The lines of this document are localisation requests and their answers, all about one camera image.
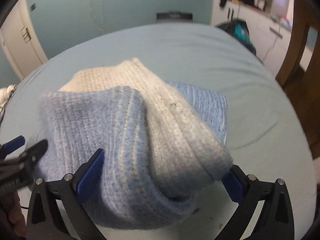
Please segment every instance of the cream knitted fabric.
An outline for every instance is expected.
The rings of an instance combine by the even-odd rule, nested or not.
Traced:
[[[229,170],[232,158],[214,131],[174,87],[138,59],[80,71],[60,91],[101,91],[116,86],[138,90],[145,101],[148,169],[165,196],[188,196],[220,180]]]

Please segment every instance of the knitted fabric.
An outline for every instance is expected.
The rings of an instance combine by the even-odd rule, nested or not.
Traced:
[[[101,185],[84,204],[94,222],[148,229],[187,218],[196,192],[220,180],[232,159],[219,142],[226,137],[224,97],[174,86],[189,102],[134,59],[80,71],[41,96],[41,131],[49,141],[41,176],[61,179],[103,148]]]

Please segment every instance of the blue gripper pad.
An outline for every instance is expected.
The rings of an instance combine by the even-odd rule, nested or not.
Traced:
[[[22,135],[20,135],[17,138],[11,140],[10,142],[5,143],[1,147],[0,158],[6,158],[7,155],[13,153],[15,150],[18,150],[20,147],[24,146],[25,142],[25,138]]]
[[[231,200],[236,203],[240,203],[244,198],[244,189],[238,178],[232,171],[223,178],[222,183],[227,190]]]
[[[76,198],[79,204],[82,204],[83,202],[89,200],[98,183],[100,182],[102,167],[104,163],[104,150],[98,149],[91,158],[94,157],[94,161],[85,171],[76,186]]]

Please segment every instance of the fitted sheet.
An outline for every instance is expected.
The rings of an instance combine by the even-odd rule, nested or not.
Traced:
[[[295,239],[310,227],[316,205],[312,157],[297,116],[276,81],[243,45],[222,30],[200,24],[159,24],[100,36],[68,49],[39,67],[17,87],[0,127],[0,143],[36,133],[37,100],[56,91],[79,70],[112,66],[137,57],[165,81],[215,90],[228,104],[227,148],[246,173],[286,181]],[[30,192],[20,192],[28,205]],[[235,211],[223,185],[199,193],[198,213],[170,228],[120,231],[102,228],[108,239],[214,239]],[[259,213],[244,236],[252,231]]]

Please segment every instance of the brown wood furniture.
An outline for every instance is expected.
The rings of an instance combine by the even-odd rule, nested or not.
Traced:
[[[290,44],[276,80],[291,101],[316,158],[320,156],[320,35],[307,71],[299,67],[310,26],[320,31],[316,14],[305,0],[294,0]]]

